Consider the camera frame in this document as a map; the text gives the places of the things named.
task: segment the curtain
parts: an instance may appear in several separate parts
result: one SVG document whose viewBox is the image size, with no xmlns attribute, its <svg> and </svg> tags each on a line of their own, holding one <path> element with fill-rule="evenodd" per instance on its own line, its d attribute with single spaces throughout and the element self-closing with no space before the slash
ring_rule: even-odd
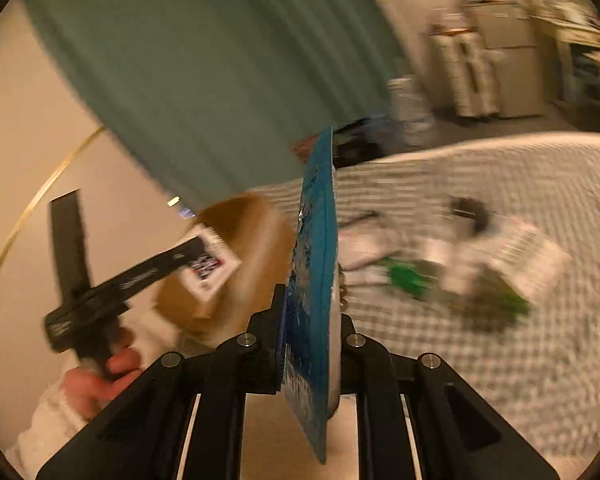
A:
<svg viewBox="0 0 600 480">
<path fill-rule="evenodd" d="M 301 176 L 293 143 L 388 110 L 374 0 L 24 0 L 82 99 L 193 210 Z"/>
</svg>

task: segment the blue snack bag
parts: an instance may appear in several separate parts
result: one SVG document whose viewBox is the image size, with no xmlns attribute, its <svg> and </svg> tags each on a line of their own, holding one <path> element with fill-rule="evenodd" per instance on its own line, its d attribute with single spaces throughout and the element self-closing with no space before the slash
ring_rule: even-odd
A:
<svg viewBox="0 0 600 480">
<path fill-rule="evenodd" d="M 306 165 L 298 234 L 283 307 L 282 390 L 320 462 L 327 420 L 340 399 L 338 225 L 331 128 L 316 140 Z"/>
</svg>

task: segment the human hand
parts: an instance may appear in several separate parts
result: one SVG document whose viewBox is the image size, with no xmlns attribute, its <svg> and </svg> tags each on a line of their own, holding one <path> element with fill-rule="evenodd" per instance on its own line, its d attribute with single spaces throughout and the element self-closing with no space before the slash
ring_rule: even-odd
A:
<svg viewBox="0 0 600 480">
<path fill-rule="evenodd" d="M 140 354 L 129 348 L 134 341 L 131 330 L 120 328 L 120 350 L 107 361 L 112 374 L 124 374 L 117 381 L 109 382 L 82 367 L 69 370 L 62 379 L 62 389 L 69 406 L 85 420 L 91 420 L 101 410 L 103 401 L 115 399 L 142 373 L 139 369 Z"/>
</svg>

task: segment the metal screw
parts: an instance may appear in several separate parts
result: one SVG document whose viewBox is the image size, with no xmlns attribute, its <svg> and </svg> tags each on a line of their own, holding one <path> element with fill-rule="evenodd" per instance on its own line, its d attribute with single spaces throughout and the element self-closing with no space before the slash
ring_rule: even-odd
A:
<svg viewBox="0 0 600 480">
<path fill-rule="evenodd" d="M 247 347 L 255 345 L 257 340 L 258 338 L 249 332 L 240 334 L 237 339 L 238 345 Z"/>
<path fill-rule="evenodd" d="M 366 343 L 366 338 L 362 334 L 350 334 L 347 336 L 347 344 L 353 348 L 360 348 Z"/>
<path fill-rule="evenodd" d="M 420 358 L 420 362 L 425 365 L 427 368 L 438 368 L 442 361 L 435 354 L 424 354 Z"/>
<path fill-rule="evenodd" d="M 180 354 L 176 354 L 176 352 L 169 352 L 165 354 L 160 359 L 160 364 L 165 368 L 173 368 L 174 366 L 178 366 L 180 363 Z"/>
</svg>

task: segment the brown box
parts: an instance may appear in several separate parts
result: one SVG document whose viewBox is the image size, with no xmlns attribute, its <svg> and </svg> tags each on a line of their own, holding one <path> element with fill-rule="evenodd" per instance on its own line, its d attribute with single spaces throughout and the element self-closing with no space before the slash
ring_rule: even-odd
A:
<svg viewBox="0 0 600 480">
<path fill-rule="evenodd" d="M 295 233 L 285 217 L 254 193 L 209 206 L 194 218 L 213 228 L 241 264 L 216 296 L 200 303 L 180 283 L 177 272 L 165 278 L 156 310 L 198 342 L 215 348 L 247 328 L 254 312 L 269 308 L 277 283 L 286 283 Z"/>
</svg>

